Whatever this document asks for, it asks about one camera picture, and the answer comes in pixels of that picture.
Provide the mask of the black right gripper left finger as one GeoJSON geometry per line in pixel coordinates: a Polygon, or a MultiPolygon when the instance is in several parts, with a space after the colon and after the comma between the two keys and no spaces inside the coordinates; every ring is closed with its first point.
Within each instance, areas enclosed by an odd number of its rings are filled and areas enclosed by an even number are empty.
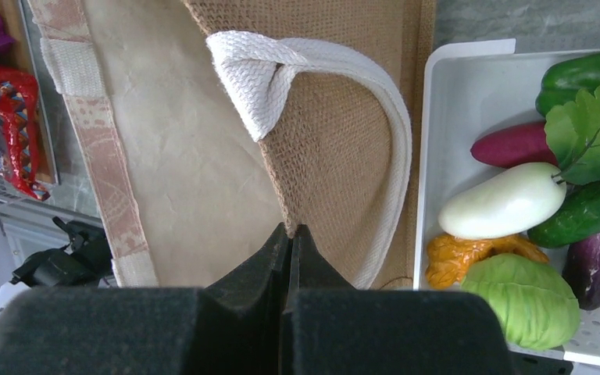
{"type": "Polygon", "coordinates": [[[37,287],[0,315],[0,374],[273,374],[290,239],[206,288],[37,287]]]}

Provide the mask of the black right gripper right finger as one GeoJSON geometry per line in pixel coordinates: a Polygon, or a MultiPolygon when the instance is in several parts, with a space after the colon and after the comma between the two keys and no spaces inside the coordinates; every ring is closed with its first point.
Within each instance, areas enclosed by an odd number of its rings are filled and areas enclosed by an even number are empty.
{"type": "Polygon", "coordinates": [[[498,320],[466,292],[352,287],[310,229],[291,243],[280,318],[282,374],[512,374],[498,320]]]}

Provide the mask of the burlap grocery bag pink print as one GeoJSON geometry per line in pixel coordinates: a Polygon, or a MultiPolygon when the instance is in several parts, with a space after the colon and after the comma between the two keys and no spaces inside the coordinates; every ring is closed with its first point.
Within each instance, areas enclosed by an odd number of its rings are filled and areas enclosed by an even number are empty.
{"type": "Polygon", "coordinates": [[[434,1],[31,1],[121,287],[207,286],[305,224],[413,282],[434,1]]]}

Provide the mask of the white perforated plastic basket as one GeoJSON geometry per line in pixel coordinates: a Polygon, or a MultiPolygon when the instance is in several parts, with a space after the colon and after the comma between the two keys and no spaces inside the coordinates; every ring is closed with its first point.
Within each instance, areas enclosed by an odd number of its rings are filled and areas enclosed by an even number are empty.
{"type": "MultiPolygon", "coordinates": [[[[413,288],[430,290],[427,245],[454,195],[510,167],[556,164],[535,102],[553,65],[600,53],[600,38],[508,38],[443,45],[424,71],[413,288]]],[[[521,373],[600,374],[600,307],[581,314],[564,345],[515,348],[521,373]]]]}

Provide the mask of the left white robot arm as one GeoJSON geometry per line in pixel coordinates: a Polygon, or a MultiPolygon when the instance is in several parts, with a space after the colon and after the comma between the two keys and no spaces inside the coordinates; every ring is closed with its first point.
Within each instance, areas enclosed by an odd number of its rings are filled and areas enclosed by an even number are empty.
{"type": "Polygon", "coordinates": [[[105,231],[76,220],[63,221],[55,216],[53,223],[68,235],[68,243],[26,257],[12,272],[12,279],[0,287],[0,314],[18,295],[35,287],[109,288],[115,282],[112,253],[105,231]]]}

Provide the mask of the orange ginger root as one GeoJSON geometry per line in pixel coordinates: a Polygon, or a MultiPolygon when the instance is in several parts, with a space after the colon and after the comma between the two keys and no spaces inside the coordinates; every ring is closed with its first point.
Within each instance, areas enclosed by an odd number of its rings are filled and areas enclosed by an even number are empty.
{"type": "Polygon", "coordinates": [[[520,234],[480,240],[440,234],[427,246],[429,263],[425,277],[431,287],[446,289],[461,282],[474,263],[503,253],[539,263],[549,262],[549,257],[539,247],[520,234]]]}

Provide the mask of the green cabbage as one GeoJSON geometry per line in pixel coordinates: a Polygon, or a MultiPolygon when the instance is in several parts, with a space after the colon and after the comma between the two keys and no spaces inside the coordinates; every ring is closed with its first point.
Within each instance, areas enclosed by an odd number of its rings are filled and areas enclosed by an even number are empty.
{"type": "Polygon", "coordinates": [[[460,283],[485,300],[507,342],[543,351],[564,345],[580,327],[577,297],[550,265],[505,253],[477,262],[460,283]]]}

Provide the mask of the white eggplant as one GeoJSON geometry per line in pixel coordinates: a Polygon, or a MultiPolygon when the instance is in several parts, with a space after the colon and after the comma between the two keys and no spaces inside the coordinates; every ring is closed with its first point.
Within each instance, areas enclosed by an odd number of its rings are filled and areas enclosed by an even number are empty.
{"type": "Polygon", "coordinates": [[[562,206],[567,183],[557,166],[528,162],[450,198],[438,213],[439,227],[468,240],[502,238],[543,223],[562,206]]]}

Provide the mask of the magenta sweet potato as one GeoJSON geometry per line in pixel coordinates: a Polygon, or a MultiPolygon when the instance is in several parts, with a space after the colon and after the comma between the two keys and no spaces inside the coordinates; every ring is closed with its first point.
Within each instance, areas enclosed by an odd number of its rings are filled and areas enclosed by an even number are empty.
{"type": "Polygon", "coordinates": [[[481,163],[506,169],[524,163],[559,165],[547,145],[544,121],[523,123],[485,135],[473,144],[470,153],[481,163]]]}

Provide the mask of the purple eggplant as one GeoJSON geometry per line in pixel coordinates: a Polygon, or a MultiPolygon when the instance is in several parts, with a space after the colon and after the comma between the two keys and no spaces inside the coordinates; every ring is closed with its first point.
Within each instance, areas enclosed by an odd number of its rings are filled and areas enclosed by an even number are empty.
{"type": "Polygon", "coordinates": [[[581,309],[600,307],[600,233],[569,246],[562,277],[581,309]]]}

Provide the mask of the dark green cucumber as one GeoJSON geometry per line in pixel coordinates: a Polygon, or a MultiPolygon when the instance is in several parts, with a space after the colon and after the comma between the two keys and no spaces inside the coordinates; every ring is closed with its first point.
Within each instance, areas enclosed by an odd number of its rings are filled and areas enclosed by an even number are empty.
{"type": "Polygon", "coordinates": [[[542,248],[560,248],[600,233],[600,181],[572,191],[560,209],[530,228],[527,236],[542,248]]]}

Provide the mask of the colourful snack pack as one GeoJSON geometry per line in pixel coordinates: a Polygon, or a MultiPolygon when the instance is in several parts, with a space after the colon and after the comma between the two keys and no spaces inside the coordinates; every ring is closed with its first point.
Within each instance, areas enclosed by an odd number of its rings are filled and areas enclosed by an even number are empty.
{"type": "Polygon", "coordinates": [[[38,201],[49,197],[39,181],[38,82],[20,70],[0,66],[0,176],[38,201]]]}

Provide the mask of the green leafy vegetable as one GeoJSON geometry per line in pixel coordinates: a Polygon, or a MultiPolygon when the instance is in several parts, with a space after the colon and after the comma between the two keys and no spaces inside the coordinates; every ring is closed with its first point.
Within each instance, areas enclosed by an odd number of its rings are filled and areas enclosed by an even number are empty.
{"type": "Polygon", "coordinates": [[[581,89],[573,101],[546,115],[546,142],[555,155],[557,181],[584,185],[600,181],[600,86],[581,89]]]}

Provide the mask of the green bell pepper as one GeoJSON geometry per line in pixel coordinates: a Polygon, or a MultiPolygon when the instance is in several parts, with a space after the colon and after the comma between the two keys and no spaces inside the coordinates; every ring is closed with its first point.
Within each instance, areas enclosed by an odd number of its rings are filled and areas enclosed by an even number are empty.
{"type": "Polygon", "coordinates": [[[590,93],[600,86],[600,52],[551,66],[541,79],[535,109],[546,115],[552,107],[573,101],[581,89],[590,93]]]}

